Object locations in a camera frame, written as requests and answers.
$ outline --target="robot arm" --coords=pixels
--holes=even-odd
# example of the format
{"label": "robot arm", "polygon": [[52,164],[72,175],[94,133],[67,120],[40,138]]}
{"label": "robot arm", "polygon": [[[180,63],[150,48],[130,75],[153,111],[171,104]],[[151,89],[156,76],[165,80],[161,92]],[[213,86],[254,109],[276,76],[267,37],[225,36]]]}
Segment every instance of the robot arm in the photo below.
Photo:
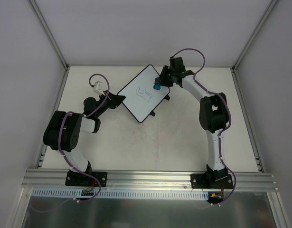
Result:
{"label": "robot arm", "polygon": [[[204,89],[195,83],[193,80],[193,75],[189,75],[182,80],[182,88],[189,91],[200,103],[204,97],[213,97],[212,95],[207,94]],[[222,129],[216,130],[213,133],[210,132],[208,128],[206,130],[209,154],[208,166],[212,170],[223,170],[225,168],[219,158],[218,134],[221,130]],[[222,140],[222,156],[224,156],[223,141],[224,140]]]}
{"label": "robot arm", "polygon": [[[200,102],[199,121],[207,134],[209,158],[207,171],[199,181],[205,183],[205,186],[209,188],[219,188],[229,178],[228,169],[221,162],[218,143],[219,134],[226,128],[229,117],[220,97],[209,94],[203,86],[195,82],[193,76],[194,73],[191,70],[186,70],[181,57],[172,57],[170,58],[170,66],[164,66],[160,77],[156,78],[154,89],[159,90],[160,86],[171,87],[175,83],[189,91]],[[226,96],[223,93],[219,93],[219,95],[226,101]],[[223,158],[223,133],[220,137]]]}

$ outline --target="black mounting bracket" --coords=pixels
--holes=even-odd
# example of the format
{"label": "black mounting bracket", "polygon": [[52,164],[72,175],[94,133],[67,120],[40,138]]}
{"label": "black mounting bracket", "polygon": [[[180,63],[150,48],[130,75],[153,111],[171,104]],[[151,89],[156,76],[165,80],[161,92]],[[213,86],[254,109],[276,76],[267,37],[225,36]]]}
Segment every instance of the black mounting bracket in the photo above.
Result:
{"label": "black mounting bracket", "polygon": [[232,176],[226,168],[212,170],[207,165],[207,171],[203,174],[193,173],[190,175],[191,187],[193,189],[232,189]]}
{"label": "black mounting bracket", "polygon": [[[82,178],[81,176],[77,177],[77,176],[72,175],[70,172],[72,172],[72,171],[69,171],[66,175],[66,182],[65,182],[66,186],[89,187],[92,185],[93,179],[88,178],[88,177]],[[94,176],[95,178],[98,179],[102,188],[106,187],[107,177],[108,177],[107,172],[92,172],[91,176]],[[96,181],[95,181],[94,186],[98,187],[98,184]]]}
{"label": "black mounting bracket", "polygon": [[190,182],[191,182],[191,187],[193,189],[221,189],[223,185],[224,185],[224,189],[233,188],[232,177],[230,174],[227,175],[223,179],[210,183],[206,179],[204,173],[203,174],[193,173],[190,175]]}
{"label": "black mounting bracket", "polygon": [[[108,173],[107,172],[99,172],[99,171],[92,171],[91,164],[88,163],[87,169],[85,173],[94,176],[96,179],[98,179],[100,185],[102,188],[106,187],[107,185],[107,179],[108,179]],[[66,186],[75,186],[75,187],[90,187],[93,183],[93,179],[90,177],[87,177],[81,173],[73,172],[71,170],[68,171],[66,175]]]}

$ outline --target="white table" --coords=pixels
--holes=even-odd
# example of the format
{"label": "white table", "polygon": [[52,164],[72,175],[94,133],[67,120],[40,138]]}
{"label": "white table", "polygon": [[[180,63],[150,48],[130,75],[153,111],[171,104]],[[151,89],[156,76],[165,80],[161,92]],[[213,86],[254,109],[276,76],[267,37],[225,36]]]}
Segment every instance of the white table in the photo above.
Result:
{"label": "white table", "polygon": [[[98,98],[89,86],[94,73],[105,75],[113,94],[144,69],[139,67],[72,66],[59,110],[83,112],[83,101]],[[225,133],[226,163],[237,172],[258,172],[230,69],[205,68],[198,74],[211,91],[227,96],[233,124]],[[94,77],[92,82],[102,80]],[[138,123],[123,106],[100,116],[98,133],[80,133],[78,146],[93,169],[136,171],[205,171],[208,160],[207,138],[201,128],[199,103],[187,91],[174,85],[170,100],[164,100],[149,116]],[[43,168],[68,169],[56,151],[47,148]]]}

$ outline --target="purple cable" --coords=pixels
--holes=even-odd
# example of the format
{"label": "purple cable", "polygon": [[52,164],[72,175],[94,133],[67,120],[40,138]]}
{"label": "purple cable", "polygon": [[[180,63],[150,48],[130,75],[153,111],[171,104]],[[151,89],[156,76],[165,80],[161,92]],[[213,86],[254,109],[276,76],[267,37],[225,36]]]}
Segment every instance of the purple cable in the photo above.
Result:
{"label": "purple cable", "polygon": [[198,52],[198,53],[200,53],[202,55],[203,60],[204,60],[203,61],[203,65],[202,65],[202,67],[197,72],[194,73],[193,80],[196,82],[196,84],[198,86],[200,86],[207,93],[213,94],[213,95],[217,95],[221,99],[221,101],[223,102],[223,104],[225,105],[226,110],[227,110],[227,113],[228,113],[228,116],[229,116],[229,124],[228,124],[228,126],[225,129],[221,130],[220,133],[218,134],[218,151],[219,151],[220,160],[221,160],[222,164],[226,167],[226,169],[228,169],[228,171],[233,175],[233,178],[234,178],[233,188],[232,188],[231,192],[229,193],[229,195],[222,201],[222,202],[224,202],[226,199],[228,199],[232,195],[232,193],[235,191],[235,187],[236,187],[236,176],[235,176],[235,173],[230,168],[228,168],[228,166],[226,166],[226,164],[225,164],[225,162],[223,161],[223,158],[222,158],[222,142],[221,142],[221,137],[220,137],[222,135],[222,133],[224,131],[226,131],[227,129],[229,129],[230,126],[231,126],[231,114],[230,114],[230,111],[229,111],[229,108],[228,108],[228,105],[227,105],[226,101],[224,100],[224,98],[220,94],[214,93],[214,92],[211,92],[211,91],[207,90],[198,80],[196,80],[197,73],[200,72],[204,68],[205,62],[206,62],[205,56],[204,56],[204,54],[201,51],[199,51],[197,49],[194,49],[194,48],[185,48],[185,49],[182,49],[182,50],[178,51],[177,53],[175,53],[172,57],[175,57],[178,53],[180,53],[182,51],[185,51],[185,50],[193,50],[193,51],[196,51],[196,52]]}
{"label": "purple cable", "polygon": [[197,72],[195,72],[195,74],[194,74],[194,76],[193,76],[193,80],[195,80],[195,75],[197,75],[197,73],[200,72],[200,71],[204,68],[205,63],[206,63],[206,59],[205,59],[204,54],[203,54],[201,51],[199,51],[199,50],[197,50],[197,49],[194,49],[194,48],[184,48],[184,49],[178,51],[177,53],[175,53],[175,54],[172,56],[172,58],[175,57],[178,53],[180,53],[180,52],[182,52],[182,51],[186,51],[186,50],[196,51],[196,52],[200,53],[201,56],[203,57],[203,65],[202,65],[202,67],[201,67]]}
{"label": "purple cable", "polygon": [[105,76],[103,76],[102,74],[93,74],[93,75],[91,75],[91,77],[89,78],[89,85],[90,85],[91,87],[94,87],[94,85],[91,84],[91,79],[92,79],[92,77],[94,77],[94,76],[96,76],[96,75],[99,75],[99,76],[103,77],[103,78],[106,80],[106,82],[107,82],[107,86],[108,86],[108,91],[107,91],[106,96],[104,97],[103,102],[102,102],[102,103],[101,103],[101,104],[100,104],[100,105],[99,105],[99,106],[98,106],[93,112],[91,112],[89,115],[87,115],[86,118],[92,116],[92,115],[93,115],[98,109],[100,109],[101,106],[103,106],[103,104],[104,104],[105,101],[107,100],[107,98],[108,98],[108,96],[109,96],[109,92],[110,92],[110,85],[109,85],[108,79],[107,79]]}
{"label": "purple cable", "polygon": [[[108,85],[108,90],[107,90],[107,94],[106,94],[106,96],[105,96],[105,98],[104,98],[104,100],[103,100],[103,102],[93,111],[93,112],[91,112],[88,116],[86,116],[86,118],[87,117],[89,117],[89,116],[91,116],[92,114],[94,114],[104,103],[105,103],[105,101],[107,100],[107,98],[108,98],[108,95],[109,95],[109,92],[110,92],[110,85],[109,85],[109,82],[108,82],[108,79],[105,77],[105,76],[103,76],[102,74],[93,74],[93,75],[91,75],[90,76],[90,78],[89,78],[89,84],[90,84],[90,86],[92,86],[92,84],[91,84],[91,79],[92,79],[92,77],[94,77],[94,76],[96,76],[96,75],[99,75],[99,76],[101,76],[101,77],[103,77],[105,80],[106,80],[106,82],[107,82],[107,85]],[[96,183],[98,184],[98,186],[99,186],[99,190],[98,190],[98,192],[96,193],[96,194],[94,194],[92,197],[90,197],[89,199],[86,199],[86,200],[79,200],[79,202],[82,202],[82,203],[86,203],[86,202],[89,202],[89,201],[91,201],[92,199],[94,199],[94,197],[96,197],[99,193],[100,193],[100,191],[102,190],[102,186],[101,186],[101,184],[100,184],[100,182],[98,181],[98,179],[96,178],[96,177],[94,177],[94,176],[91,176],[91,175],[89,175],[89,174],[87,174],[87,173],[85,173],[85,172],[83,172],[83,171],[81,171],[81,170],[79,170],[79,169],[77,169],[76,167],[74,167],[72,164],[71,164],[71,162],[68,160],[68,158],[66,157],[66,154],[65,154],[65,152],[61,149],[61,136],[62,136],[62,130],[63,130],[63,128],[64,128],[64,126],[65,126],[65,123],[66,123],[66,119],[67,119],[67,117],[70,115],[70,114],[73,114],[73,112],[67,112],[66,114],[65,114],[65,116],[64,116],[64,119],[62,120],[62,123],[61,123],[61,126],[60,126],[60,130],[59,130],[59,135],[58,135],[58,150],[59,150],[59,152],[63,155],[63,157],[64,157],[64,159],[65,159],[65,161],[67,162],[67,164],[73,169],[73,170],[75,170],[76,172],[78,172],[78,173],[80,173],[80,174],[82,174],[82,175],[85,175],[85,176],[87,176],[87,177],[90,177],[90,178],[92,178],[94,181],[96,181]],[[50,209],[50,210],[37,210],[37,209],[35,209],[34,207],[33,207],[33,205],[32,205],[32,200],[30,201],[30,208],[33,210],[33,211],[35,211],[35,212],[37,212],[37,213],[48,213],[48,212],[52,212],[52,211],[55,211],[55,210],[57,210],[57,209],[59,209],[62,205],[64,205],[65,203],[67,203],[67,202],[69,202],[69,201],[71,201],[71,200],[74,200],[75,198],[68,198],[68,199],[66,199],[65,201],[63,201],[61,204],[59,204],[56,208],[53,208],[53,209]]]}

